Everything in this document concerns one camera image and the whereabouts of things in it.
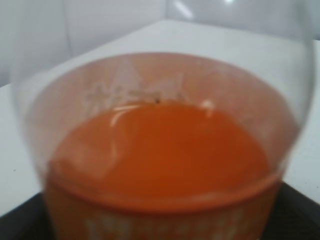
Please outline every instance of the white surface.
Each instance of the white surface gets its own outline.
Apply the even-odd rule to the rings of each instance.
[[[10,85],[0,88],[0,216],[40,191],[18,129]]]
[[[276,71],[269,71],[268,68],[257,68],[257,66],[261,66],[261,62],[258,63],[257,59],[265,63],[262,64],[263,66],[269,66],[269,68],[273,66],[274,69],[277,69],[278,65],[288,62],[288,52],[294,51],[295,54],[299,54],[299,47],[296,49],[292,42],[283,39],[279,40],[275,38],[274,41],[270,41],[270,45],[268,45],[266,42],[260,41],[261,37],[255,37],[255,35],[250,33],[240,34],[238,31],[230,29],[224,30],[216,27],[195,26],[194,24],[189,25],[188,23],[172,21],[156,23],[153,26],[108,43],[83,56],[72,59],[49,72],[43,73],[43,75],[39,75],[41,79],[40,82],[38,81],[39,78],[35,79],[35,81],[34,79],[27,81],[23,93],[31,93],[31,91],[38,92],[57,76],[92,60],[121,53],[166,51],[213,57],[233,63],[266,79],[269,84],[285,94],[287,98],[292,97],[290,94],[294,94],[294,91],[293,93],[292,91],[287,92],[288,89],[278,85],[277,79],[287,79],[288,77],[289,79],[298,78],[300,74],[299,68],[295,70],[296,72],[294,72],[292,76],[286,75],[293,74],[292,72],[276,73]],[[237,50],[236,47],[230,49],[230,46],[246,41],[252,41],[252,44],[249,44],[250,49],[241,49],[241,51]],[[264,48],[266,53],[276,51],[277,54],[274,55],[276,58],[273,58],[271,54],[266,54],[264,58],[261,59],[256,56],[254,60],[244,60],[243,53],[247,53],[246,55],[248,55],[249,52],[255,54],[255,52],[259,52],[259,50],[261,52],[261,48]],[[9,97],[9,88],[9,86],[0,88],[0,216],[32,197],[32,195],[40,189],[34,170],[31,167],[30,158],[21,140],[21,136],[18,133],[13,106]],[[23,104],[23,100],[26,99],[21,99],[19,104]],[[299,102],[296,102],[295,105],[291,107],[294,109],[302,109]],[[320,134],[317,136],[317,130],[320,132],[320,128],[318,129],[317,127],[316,124],[311,125],[311,129],[305,132],[305,138],[301,139],[300,145],[296,149],[296,155],[293,157],[293,166],[288,172],[286,180],[290,185],[320,203],[320,188],[317,188],[317,184],[320,182],[320,174],[315,173],[316,169],[320,167],[317,161],[317,157],[320,157],[320,147],[316,146],[316,144],[320,142]],[[308,179],[309,186],[303,184],[306,182],[306,179]]]
[[[284,181],[320,204],[320,41],[315,41],[317,80],[309,120],[291,153]]]
[[[311,17],[313,19],[313,31],[316,36],[320,38],[320,1],[319,0],[306,0],[309,1],[309,8],[311,12]],[[73,53],[83,53],[86,49],[96,46],[98,43],[107,42],[109,38],[114,38],[122,35],[125,31],[130,29],[137,29],[145,26],[155,20],[166,15],[165,2],[166,0],[0,0],[0,86],[5,83],[9,83],[8,79],[8,67],[12,59],[12,52],[14,49],[14,39],[17,33],[17,26],[19,21],[19,16],[21,15],[22,8],[25,3],[28,3],[30,7],[30,13],[38,18],[39,12],[46,15],[46,19],[39,21],[36,19],[37,25],[46,26],[42,29],[43,33],[52,33],[54,31],[54,36],[59,36],[56,34],[56,28],[60,27],[60,21],[64,18],[60,16],[59,11],[56,8],[52,8],[52,5],[65,3],[66,15],[67,15],[67,27],[69,28],[69,37],[71,43],[74,45]],[[204,1],[207,4],[216,1]],[[132,4],[143,4],[143,8],[140,11],[132,11]],[[43,9],[40,11],[35,6],[42,6]],[[221,14],[225,14],[222,9],[215,7],[210,8],[214,14],[210,15],[212,23],[219,23],[215,19],[215,16],[221,17]],[[257,15],[265,12],[264,8],[255,8],[252,10]],[[53,24],[48,27],[48,21],[51,18]],[[60,49],[63,46],[50,46],[50,49],[54,53],[60,53]]]

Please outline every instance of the drinking glass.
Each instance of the drinking glass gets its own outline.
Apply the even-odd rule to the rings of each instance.
[[[305,1],[24,5],[13,97],[57,239],[260,237],[312,98]]]

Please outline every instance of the white wall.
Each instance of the white wall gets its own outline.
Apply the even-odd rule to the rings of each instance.
[[[308,1],[314,32],[320,38],[320,0]],[[28,2],[34,1],[0,0],[0,86],[9,81],[8,68],[12,59],[17,22],[23,4]],[[64,2],[69,21],[68,28],[71,30],[69,32],[72,42],[71,50],[75,55],[102,44],[105,39],[115,39],[128,31],[155,22],[166,14],[166,0],[114,0],[112,8],[111,1],[108,0],[65,0]],[[144,7],[134,8],[137,4]]]

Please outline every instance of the orange juice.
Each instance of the orange juice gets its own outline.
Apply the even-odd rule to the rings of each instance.
[[[257,77],[174,53],[79,67],[27,122],[59,240],[256,240],[297,132]]]

